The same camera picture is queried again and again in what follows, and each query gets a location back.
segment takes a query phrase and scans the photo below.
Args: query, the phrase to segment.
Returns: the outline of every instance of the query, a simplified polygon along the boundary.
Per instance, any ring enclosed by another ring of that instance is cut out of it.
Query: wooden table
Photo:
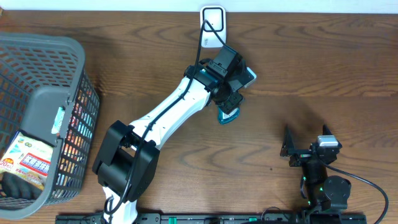
[[[390,198],[383,223],[397,223],[398,17],[228,13],[227,20],[227,42],[257,82],[241,91],[246,101],[233,123],[218,124],[212,105],[175,132],[139,207],[254,213],[305,205],[301,169],[279,157],[284,126],[307,147],[326,123],[343,144],[333,165],[380,185]],[[198,13],[5,11],[0,30],[73,37],[85,49],[86,70],[101,96],[81,194],[20,222],[53,223],[60,213],[102,210],[104,193],[91,167],[104,134],[117,119],[140,118],[176,88],[195,60]],[[202,49],[201,57],[217,51]],[[373,223],[382,195],[348,179],[348,210]]]

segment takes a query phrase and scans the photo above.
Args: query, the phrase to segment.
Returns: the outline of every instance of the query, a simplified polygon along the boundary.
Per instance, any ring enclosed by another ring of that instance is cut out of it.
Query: snack package
[[[0,174],[9,172],[40,190],[44,189],[53,148],[22,133],[16,137],[0,160]]]

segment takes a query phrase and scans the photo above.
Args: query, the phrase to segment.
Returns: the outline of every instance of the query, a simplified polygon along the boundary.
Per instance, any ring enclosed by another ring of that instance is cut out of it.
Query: basket
[[[53,146],[41,194],[26,199],[0,192],[0,218],[24,218],[80,192],[100,105],[84,64],[73,39],[0,32],[0,157],[18,130]],[[54,134],[60,108],[65,115]]]

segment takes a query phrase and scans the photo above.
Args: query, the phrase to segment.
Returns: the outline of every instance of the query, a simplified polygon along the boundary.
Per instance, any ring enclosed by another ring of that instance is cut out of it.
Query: small robot arm
[[[133,223],[136,200],[154,178],[166,140],[212,100],[222,113],[235,113],[244,100],[238,90],[255,80],[256,74],[247,68],[242,56],[224,45],[214,60],[204,59],[196,67],[189,66],[177,89],[147,115],[129,125],[120,121],[112,124],[93,165],[107,198],[104,209],[116,210],[113,214],[105,212],[104,221]],[[132,157],[122,147],[131,147],[136,154]],[[115,208],[121,198],[122,203]]]

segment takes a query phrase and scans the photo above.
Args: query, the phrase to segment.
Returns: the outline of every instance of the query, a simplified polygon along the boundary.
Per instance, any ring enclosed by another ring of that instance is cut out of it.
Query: white backdrop
[[[0,0],[4,9],[182,11],[205,5],[228,12],[398,13],[398,0]]]

